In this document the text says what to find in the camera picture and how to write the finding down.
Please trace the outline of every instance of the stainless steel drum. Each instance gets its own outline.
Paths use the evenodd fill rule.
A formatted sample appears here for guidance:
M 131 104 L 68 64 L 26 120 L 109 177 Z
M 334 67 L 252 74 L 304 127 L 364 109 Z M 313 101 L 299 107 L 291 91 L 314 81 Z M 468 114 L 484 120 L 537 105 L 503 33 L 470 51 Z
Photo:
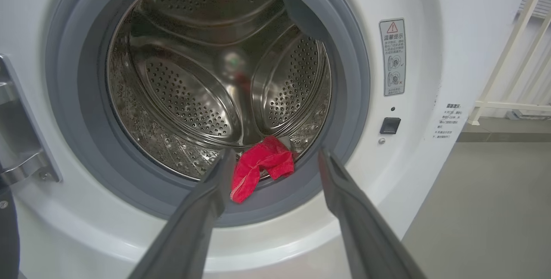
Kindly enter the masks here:
M 299 160 L 331 100 L 325 47 L 282 0 L 137 0 L 108 56 L 120 125 L 144 154 L 192 179 L 222 148 L 242 153 L 270 134 Z

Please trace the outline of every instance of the white washing machine front panel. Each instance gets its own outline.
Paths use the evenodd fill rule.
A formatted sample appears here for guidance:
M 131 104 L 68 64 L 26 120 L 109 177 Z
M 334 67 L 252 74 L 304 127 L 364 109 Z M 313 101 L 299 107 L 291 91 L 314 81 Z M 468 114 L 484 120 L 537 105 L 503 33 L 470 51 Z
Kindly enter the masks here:
M 15 188 L 29 278 L 124 278 L 165 221 L 120 200 L 71 151 L 53 116 L 45 85 L 45 39 L 54 0 L 0 3 L 0 53 L 62 183 L 26 181 Z M 446 160 L 510 32 L 520 0 L 347 0 L 367 42 L 370 106 L 346 167 L 401 238 Z M 403 18 L 405 94 L 385 97 L 378 24 Z M 449 138 L 434 138 L 439 120 L 463 112 Z M 401 118 L 399 133 L 379 134 L 383 118 Z M 384 144 L 378 143 L 384 137 Z M 273 220 L 215 229 L 205 277 L 345 278 L 338 221 L 322 194 Z

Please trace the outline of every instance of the metal hinge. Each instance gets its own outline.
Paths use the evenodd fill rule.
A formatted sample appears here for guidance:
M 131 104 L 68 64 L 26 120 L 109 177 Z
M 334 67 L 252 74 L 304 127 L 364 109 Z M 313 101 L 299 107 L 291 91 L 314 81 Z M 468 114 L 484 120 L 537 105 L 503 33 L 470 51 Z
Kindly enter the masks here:
M 13 185 L 28 177 L 60 182 L 12 82 L 12 66 L 0 54 L 0 182 Z

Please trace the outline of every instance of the white wall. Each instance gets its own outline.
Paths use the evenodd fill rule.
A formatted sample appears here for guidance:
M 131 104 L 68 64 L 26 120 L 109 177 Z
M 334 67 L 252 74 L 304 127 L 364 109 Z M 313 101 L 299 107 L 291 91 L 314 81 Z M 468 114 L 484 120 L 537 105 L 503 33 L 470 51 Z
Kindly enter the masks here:
M 520 66 L 522 60 L 524 59 L 532 40 L 535 38 L 537 31 L 539 30 L 541 24 L 543 23 L 542 19 L 531 18 L 526 30 L 520 37 L 520 41 L 517 46 L 511 51 L 509 59 L 504 64 L 503 69 L 501 70 L 500 75 L 496 79 L 496 84 L 492 88 L 492 91 L 488 94 L 488 101 L 504 101 L 504 92 L 508 88 L 509 82 L 511 81 L 514 74 L 517 72 L 518 67 Z M 509 101 L 518 102 L 521 96 L 528 91 L 526 87 L 531 83 L 534 75 L 541 66 L 545 55 L 551 52 L 551 30 L 548 28 L 545 32 L 545 35 L 540 42 L 538 48 L 535 50 L 534 55 L 532 56 L 531 61 L 526 66 L 525 75 L 519 79 L 517 87 L 513 90 Z M 548 93 L 551 90 L 551 65 L 548 65 L 543 73 L 543 82 L 539 85 L 536 85 L 537 91 L 535 95 L 529 96 L 527 101 L 522 101 L 528 104 L 543 104 L 546 105 L 550 101 L 542 101 L 545 98 L 545 93 Z M 494 109 L 488 108 L 485 109 L 482 113 L 482 116 L 492 116 L 495 118 L 504 118 L 507 110 L 505 109 Z

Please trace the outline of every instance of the screw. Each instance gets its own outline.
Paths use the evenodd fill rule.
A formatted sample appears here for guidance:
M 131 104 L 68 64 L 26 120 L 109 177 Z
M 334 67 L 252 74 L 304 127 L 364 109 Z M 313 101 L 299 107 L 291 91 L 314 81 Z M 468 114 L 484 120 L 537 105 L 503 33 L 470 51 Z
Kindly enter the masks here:
M 51 177 L 51 174 L 50 173 L 40 173 L 40 179 L 46 181 L 47 179 L 49 179 Z

